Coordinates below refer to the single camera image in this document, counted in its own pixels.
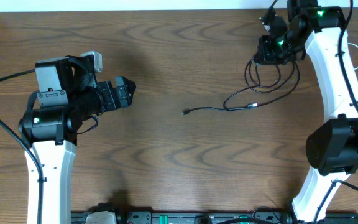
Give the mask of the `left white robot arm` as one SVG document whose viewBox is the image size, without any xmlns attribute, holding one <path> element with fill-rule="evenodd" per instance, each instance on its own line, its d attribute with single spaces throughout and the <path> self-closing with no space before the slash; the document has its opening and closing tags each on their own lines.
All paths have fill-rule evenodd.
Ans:
<svg viewBox="0 0 358 224">
<path fill-rule="evenodd" d="M 31 94 L 19 121 L 29 175 L 28 223 L 71 222 L 71 175 L 79 128 L 89 119 L 132 104 L 135 82 L 118 76 L 98 82 L 103 57 L 40 60 L 35 64 L 38 91 Z"/>
</svg>

